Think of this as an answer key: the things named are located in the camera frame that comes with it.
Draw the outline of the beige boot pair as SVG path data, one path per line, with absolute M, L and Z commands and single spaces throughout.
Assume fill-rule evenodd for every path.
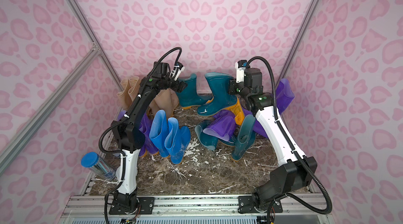
M 116 95 L 119 99 L 120 105 L 122 106 L 123 110 L 128 110 L 132 103 L 132 100 L 129 95 L 129 90 L 131 88 L 131 85 L 129 83 L 128 78 L 122 79 L 120 84 L 121 84 L 123 90 L 118 92 Z
M 130 88 L 129 88 L 128 94 L 129 94 L 131 101 L 134 101 L 135 98 L 137 97 L 137 95 L 139 93 L 139 89 L 140 89 L 140 83 L 141 83 L 141 80 L 140 80 L 140 77 L 138 77 L 138 76 L 133 76 L 133 77 L 129 78 Z

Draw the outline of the blue boot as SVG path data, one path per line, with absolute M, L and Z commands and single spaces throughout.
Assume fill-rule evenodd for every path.
M 165 139 L 169 133 L 169 127 L 166 118 L 166 112 L 159 110 L 152 121 L 149 138 L 154 146 L 158 149 L 162 158 L 170 156 L 168 150 L 165 147 Z
M 191 141 L 191 132 L 187 126 L 179 126 L 176 118 L 168 118 L 169 133 L 164 141 L 171 162 L 179 165 L 184 157 L 184 153 Z

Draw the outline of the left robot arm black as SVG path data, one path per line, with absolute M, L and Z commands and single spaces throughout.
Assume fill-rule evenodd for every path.
M 178 80 L 185 69 L 182 63 L 177 62 L 170 72 L 167 63 L 154 63 L 149 75 L 140 82 L 140 89 L 128 112 L 120 121 L 111 123 L 111 130 L 118 141 L 121 154 L 121 165 L 118 169 L 119 184 L 113 191 L 113 201 L 110 214 L 132 214 L 139 211 L 140 203 L 137 200 L 137 160 L 139 152 L 145 143 L 145 135 L 140 131 L 140 124 L 149 104 L 162 90 L 172 89 L 183 91 L 187 84 Z

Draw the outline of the beige boot with paper stuffing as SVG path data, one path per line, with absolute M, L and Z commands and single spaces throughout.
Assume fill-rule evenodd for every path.
M 175 108 L 179 105 L 178 96 L 172 89 L 160 91 L 155 97 L 155 102 L 161 110 L 165 111 L 167 118 L 173 116 Z

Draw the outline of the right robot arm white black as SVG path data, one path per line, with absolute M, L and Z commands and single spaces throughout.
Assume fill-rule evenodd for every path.
M 255 188 L 251 195 L 251 203 L 239 207 L 239 213 L 245 214 L 255 209 L 265 211 L 267 217 L 272 219 L 274 206 L 280 204 L 280 201 L 286 197 L 293 198 L 313 212 L 324 213 L 322 209 L 310 205 L 291 193 L 311 183 L 317 162 L 315 158 L 305 156 L 289 131 L 282 125 L 275 98 L 272 94 L 263 91 L 261 71 L 258 68 L 237 68 L 236 80 L 230 82 L 229 93 L 241 95 L 245 100 L 248 110 L 252 112 L 247 118 L 255 117 L 261 124 L 279 163 L 279 166 L 271 172 L 270 180 Z

